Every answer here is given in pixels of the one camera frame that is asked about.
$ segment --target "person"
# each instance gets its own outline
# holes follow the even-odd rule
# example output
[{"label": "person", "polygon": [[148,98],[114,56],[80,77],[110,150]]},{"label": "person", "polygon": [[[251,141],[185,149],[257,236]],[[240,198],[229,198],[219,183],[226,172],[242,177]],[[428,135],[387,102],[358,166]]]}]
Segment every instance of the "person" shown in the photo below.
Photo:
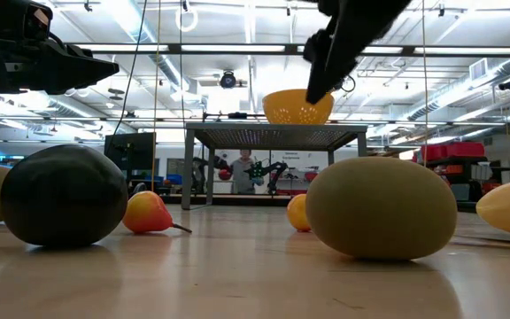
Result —
[{"label": "person", "polygon": [[233,176],[234,181],[234,193],[241,195],[253,195],[255,194],[255,184],[258,186],[263,184],[262,178],[251,179],[245,170],[251,168],[254,163],[251,159],[251,150],[239,151],[240,158],[234,160],[229,165],[229,173]]}]

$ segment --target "yellow colander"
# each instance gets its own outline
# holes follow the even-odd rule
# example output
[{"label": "yellow colander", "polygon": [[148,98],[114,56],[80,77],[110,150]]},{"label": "yellow colander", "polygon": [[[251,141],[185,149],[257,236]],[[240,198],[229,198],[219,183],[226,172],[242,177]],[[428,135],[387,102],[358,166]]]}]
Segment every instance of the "yellow colander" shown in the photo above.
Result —
[{"label": "yellow colander", "polygon": [[327,94],[316,105],[306,102],[306,89],[287,89],[263,97],[263,110],[271,124],[325,124],[334,107]]}]

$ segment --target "ceiling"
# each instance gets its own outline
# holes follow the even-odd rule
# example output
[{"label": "ceiling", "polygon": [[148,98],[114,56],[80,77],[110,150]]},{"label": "ceiling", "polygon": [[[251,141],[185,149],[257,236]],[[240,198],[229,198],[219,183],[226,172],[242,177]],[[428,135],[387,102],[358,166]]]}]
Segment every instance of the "ceiling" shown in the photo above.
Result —
[{"label": "ceiling", "polygon": [[[108,0],[91,1],[92,12],[84,9],[84,0],[45,0],[39,1],[50,6],[55,15],[51,31],[68,43],[134,43],[135,38],[128,33],[128,26],[135,18],[140,19],[144,1]],[[188,32],[181,32],[177,20],[182,11],[181,1],[149,1],[146,7],[146,27],[153,41],[160,43],[299,43],[319,28],[328,24],[328,17],[319,13],[315,4],[301,1],[281,0],[202,0],[189,1],[193,12],[197,13],[197,24]],[[453,46],[510,46],[510,0],[466,1],[466,0],[426,0],[426,19],[422,27],[422,1],[413,0],[409,7],[394,21],[390,32],[376,44],[386,45],[453,45]],[[439,16],[440,9],[444,15]],[[193,13],[182,15],[182,24],[190,26]],[[67,96],[50,97],[40,93],[28,93],[24,97],[1,97],[0,115],[33,115],[65,117],[119,117],[123,101],[111,100],[109,89],[127,91],[128,74],[133,64],[133,55],[97,55],[96,58],[112,60],[120,64],[121,71],[95,86],[78,91],[71,90]],[[141,118],[186,118],[186,121],[201,119],[206,110],[209,113],[247,112],[262,113],[262,99],[266,94],[281,89],[302,89],[307,84],[310,65],[299,56],[262,55],[167,55],[169,63],[177,75],[190,83],[199,83],[193,89],[185,89],[184,101],[178,87],[171,84],[167,76],[153,63],[154,57],[138,55],[135,70],[127,97],[126,109],[135,111]],[[441,90],[457,82],[461,77],[469,77],[469,67],[479,58],[360,58],[359,66],[352,72],[356,82],[355,90],[345,93],[334,92],[336,98],[332,120],[379,121],[406,120],[406,115],[419,103],[423,104],[426,88],[429,100]],[[243,87],[222,89],[218,81],[223,71],[233,71]],[[157,77],[163,81],[158,86]],[[497,91],[495,97],[492,85],[485,83],[460,94],[449,103],[429,113],[429,121],[456,121],[460,116],[473,112],[493,101],[508,100],[510,90]],[[347,81],[345,88],[352,86]],[[510,104],[501,113],[510,113]],[[471,121],[498,121],[493,116],[498,110],[490,110]],[[92,137],[80,132],[103,127],[101,138],[111,134],[115,122],[83,122],[74,125],[61,121],[0,121],[0,128],[40,130],[65,126],[69,135],[61,138],[72,139]],[[124,122],[121,130],[135,132],[152,128],[147,121]],[[441,135],[450,126],[433,125],[431,132]],[[370,129],[372,143],[391,144],[391,139],[414,137],[416,129],[376,125]]]}]

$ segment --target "table surface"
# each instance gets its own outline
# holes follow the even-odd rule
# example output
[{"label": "table surface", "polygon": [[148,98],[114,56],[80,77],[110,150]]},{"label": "table surface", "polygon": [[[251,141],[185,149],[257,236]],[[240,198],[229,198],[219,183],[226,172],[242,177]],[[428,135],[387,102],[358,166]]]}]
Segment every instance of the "table surface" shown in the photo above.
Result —
[{"label": "table surface", "polygon": [[0,225],[0,318],[510,318],[510,234],[476,214],[442,251],[391,264],[295,232],[284,208],[169,210],[194,233],[119,226],[48,251]]},{"label": "table surface", "polygon": [[186,123],[195,137],[217,150],[335,151],[366,133],[364,125]]}]

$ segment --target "pear stem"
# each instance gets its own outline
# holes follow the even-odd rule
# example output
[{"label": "pear stem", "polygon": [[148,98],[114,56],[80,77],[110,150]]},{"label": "pear stem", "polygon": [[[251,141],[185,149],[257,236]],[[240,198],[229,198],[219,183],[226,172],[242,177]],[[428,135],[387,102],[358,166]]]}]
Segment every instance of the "pear stem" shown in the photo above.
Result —
[{"label": "pear stem", "polygon": [[189,230],[186,227],[181,226],[181,225],[179,225],[177,223],[173,223],[173,227],[176,228],[176,229],[179,229],[179,230],[184,230],[184,231],[186,231],[186,232],[188,232],[190,234],[192,233],[192,230]]}]

